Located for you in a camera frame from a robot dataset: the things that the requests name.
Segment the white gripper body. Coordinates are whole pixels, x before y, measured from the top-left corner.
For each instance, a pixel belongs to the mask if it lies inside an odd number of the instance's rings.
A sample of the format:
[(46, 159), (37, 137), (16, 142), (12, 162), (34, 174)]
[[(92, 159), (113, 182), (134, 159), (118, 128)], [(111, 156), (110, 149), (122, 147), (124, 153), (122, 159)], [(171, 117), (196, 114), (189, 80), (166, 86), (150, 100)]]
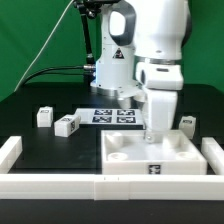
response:
[(176, 112), (178, 91), (183, 87), (181, 67), (138, 62), (136, 79), (145, 94), (142, 114), (146, 129), (157, 132), (170, 130)]

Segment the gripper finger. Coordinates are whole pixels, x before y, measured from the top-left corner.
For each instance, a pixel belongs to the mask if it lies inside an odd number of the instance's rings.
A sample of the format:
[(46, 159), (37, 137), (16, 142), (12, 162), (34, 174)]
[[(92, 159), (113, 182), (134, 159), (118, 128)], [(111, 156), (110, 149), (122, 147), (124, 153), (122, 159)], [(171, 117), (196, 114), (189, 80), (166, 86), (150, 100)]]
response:
[(149, 144), (154, 143), (156, 141), (156, 134), (151, 131), (146, 131), (144, 133), (144, 139)]

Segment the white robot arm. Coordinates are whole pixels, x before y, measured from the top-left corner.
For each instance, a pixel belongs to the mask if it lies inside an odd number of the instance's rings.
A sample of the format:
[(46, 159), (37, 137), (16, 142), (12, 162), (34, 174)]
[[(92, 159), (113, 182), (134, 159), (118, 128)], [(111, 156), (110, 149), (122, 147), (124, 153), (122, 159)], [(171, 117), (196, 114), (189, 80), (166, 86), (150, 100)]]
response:
[(91, 89), (114, 96), (128, 108), (143, 104), (144, 139), (154, 143), (172, 128), (178, 62), (191, 32), (188, 0), (93, 0), (102, 13), (102, 53)]

